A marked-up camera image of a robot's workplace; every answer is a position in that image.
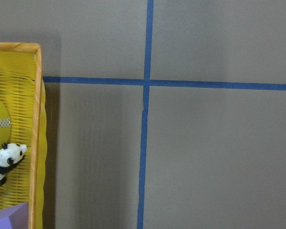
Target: panda head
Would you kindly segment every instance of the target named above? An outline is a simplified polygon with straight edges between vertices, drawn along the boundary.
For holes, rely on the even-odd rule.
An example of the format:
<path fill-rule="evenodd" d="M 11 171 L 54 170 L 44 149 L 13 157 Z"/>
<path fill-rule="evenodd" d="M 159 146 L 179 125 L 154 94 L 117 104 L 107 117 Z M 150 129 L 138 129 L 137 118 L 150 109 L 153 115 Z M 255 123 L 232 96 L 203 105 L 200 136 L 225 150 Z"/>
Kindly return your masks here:
<path fill-rule="evenodd" d="M 8 167 L 10 165 L 16 164 L 23 158 L 27 149 L 28 148 L 26 145 L 3 143 L 2 149 L 0 150 L 0 166 Z"/>

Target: purple foam block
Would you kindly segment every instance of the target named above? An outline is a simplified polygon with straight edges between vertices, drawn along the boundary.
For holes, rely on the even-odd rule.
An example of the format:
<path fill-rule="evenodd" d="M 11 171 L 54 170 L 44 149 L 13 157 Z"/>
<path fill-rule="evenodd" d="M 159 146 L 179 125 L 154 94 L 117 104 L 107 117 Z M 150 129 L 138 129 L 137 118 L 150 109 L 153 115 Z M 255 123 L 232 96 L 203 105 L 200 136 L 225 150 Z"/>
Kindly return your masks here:
<path fill-rule="evenodd" d="M 28 216 L 27 203 L 0 210 L 0 229 L 28 229 Z"/>

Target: yellow basket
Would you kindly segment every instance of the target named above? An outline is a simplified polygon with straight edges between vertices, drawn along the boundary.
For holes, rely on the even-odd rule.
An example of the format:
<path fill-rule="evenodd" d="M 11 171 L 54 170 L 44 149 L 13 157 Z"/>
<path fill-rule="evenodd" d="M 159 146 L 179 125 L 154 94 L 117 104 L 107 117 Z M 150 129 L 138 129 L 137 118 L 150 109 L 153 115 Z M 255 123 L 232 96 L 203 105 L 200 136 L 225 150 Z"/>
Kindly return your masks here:
<path fill-rule="evenodd" d="M 40 45 L 0 43 L 0 100 L 10 115 L 10 142 L 28 146 L 0 187 L 0 209 L 28 202 L 29 228 L 41 229 L 47 143 Z"/>

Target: woven texture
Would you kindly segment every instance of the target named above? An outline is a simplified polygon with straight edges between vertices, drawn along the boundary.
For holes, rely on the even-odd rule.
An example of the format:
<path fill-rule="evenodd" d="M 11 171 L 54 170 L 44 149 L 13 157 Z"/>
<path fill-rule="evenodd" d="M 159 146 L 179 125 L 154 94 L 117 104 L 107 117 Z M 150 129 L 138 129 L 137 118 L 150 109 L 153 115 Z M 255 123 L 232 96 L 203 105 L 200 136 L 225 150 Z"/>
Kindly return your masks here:
<path fill-rule="evenodd" d="M 8 174 L 5 185 L 0 187 L 0 209 L 30 202 L 30 167 L 33 133 L 33 108 L 36 102 L 35 80 L 38 66 L 36 56 L 30 52 L 5 52 L 0 50 L 0 100 L 10 115 L 10 142 L 26 144 L 26 158 Z M 42 88 L 41 125 L 39 128 L 39 154 L 36 184 L 36 228 L 42 228 L 43 183 L 45 176 L 46 138 L 45 138 L 45 91 Z"/>

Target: striped band on ball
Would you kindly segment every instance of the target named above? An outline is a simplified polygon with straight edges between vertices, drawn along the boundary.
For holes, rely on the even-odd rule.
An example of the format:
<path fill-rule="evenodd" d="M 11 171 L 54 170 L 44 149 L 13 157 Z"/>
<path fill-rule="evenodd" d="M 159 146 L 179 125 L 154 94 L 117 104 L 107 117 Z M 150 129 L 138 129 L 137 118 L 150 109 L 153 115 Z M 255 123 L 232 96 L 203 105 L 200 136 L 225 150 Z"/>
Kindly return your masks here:
<path fill-rule="evenodd" d="M 0 128 L 10 127 L 10 118 L 0 118 Z"/>

